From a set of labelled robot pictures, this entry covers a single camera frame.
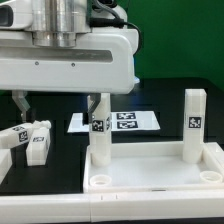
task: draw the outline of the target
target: white paper sheet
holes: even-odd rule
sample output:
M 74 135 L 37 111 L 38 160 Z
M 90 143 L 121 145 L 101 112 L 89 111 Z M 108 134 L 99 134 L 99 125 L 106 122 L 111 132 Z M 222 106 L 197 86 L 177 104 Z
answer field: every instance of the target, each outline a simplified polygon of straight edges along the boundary
M 112 131 L 150 131 L 160 126 L 153 111 L 112 112 Z M 83 115 L 72 116 L 68 133 L 89 132 L 89 125 L 82 124 Z

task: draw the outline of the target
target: white pillar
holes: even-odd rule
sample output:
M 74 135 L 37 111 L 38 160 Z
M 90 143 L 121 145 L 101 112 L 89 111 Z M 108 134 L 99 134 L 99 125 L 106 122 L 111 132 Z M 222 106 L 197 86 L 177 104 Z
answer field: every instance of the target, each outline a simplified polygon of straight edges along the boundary
M 92 104 L 88 97 L 88 106 Z M 89 131 L 92 164 L 108 166 L 111 162 L 111 106 L 110 94 L 102 94 L 101 102 L 93 113 Z
M 187 89 L 185 92 L 183 160 L 196 164 L 202 159 L 206 92 L 203 89 Z

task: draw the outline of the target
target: green wall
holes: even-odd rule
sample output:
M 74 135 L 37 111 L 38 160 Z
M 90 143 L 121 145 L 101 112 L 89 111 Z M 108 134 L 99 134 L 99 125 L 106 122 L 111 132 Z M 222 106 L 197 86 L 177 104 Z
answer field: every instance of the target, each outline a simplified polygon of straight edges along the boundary
M 144 34 L 137 76 L 204 77 L 224 89 L 224 0 L 131 0 L 128 14 Z

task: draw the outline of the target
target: metal cylinder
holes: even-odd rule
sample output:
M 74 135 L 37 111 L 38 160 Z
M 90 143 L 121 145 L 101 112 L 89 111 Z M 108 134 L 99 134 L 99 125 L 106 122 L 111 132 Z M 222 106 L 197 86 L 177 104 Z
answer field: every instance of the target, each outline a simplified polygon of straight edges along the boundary
M 34 0 L 34 45 L 74 47 L 77 33 L 90 31 L 87 0 Z

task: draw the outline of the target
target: black table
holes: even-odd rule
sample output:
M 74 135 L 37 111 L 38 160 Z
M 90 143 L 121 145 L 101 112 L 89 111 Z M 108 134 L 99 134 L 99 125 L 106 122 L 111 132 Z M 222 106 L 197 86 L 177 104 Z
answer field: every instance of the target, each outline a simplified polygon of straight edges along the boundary
M 208 97 L 205 142 L 217 142 L 224 147 L 224 91 L 208 80 L 199 78 L 141 80 L 130 94 L 112 95 L 112 111 L 153 110 L 161 126 L 160 131 L 114 132 L 113 143 L 181 141 L 184 94 L 187 88 L 206 90 Z M 36 120 L 50 120 L 53 125 L 47 164 L 42 167 L 28 167 L 25 154 L 27 145 L 11 149 L 13 166 L 0 186 L 0 196 L 70 194 L 83 191 L 88 134 L 68 134 L 67 129 L 73 113 L 86 111 L 86 96 L 74 93 L 29 93 L 27 99 L 36 110 Z M 1 130 L 21 123 L 20 111 L 11 99 L 11 92 L 6 92 L 0 97 L 0 104 Z M 168 224 L 223 222 L 224 219 L 166 221 Z

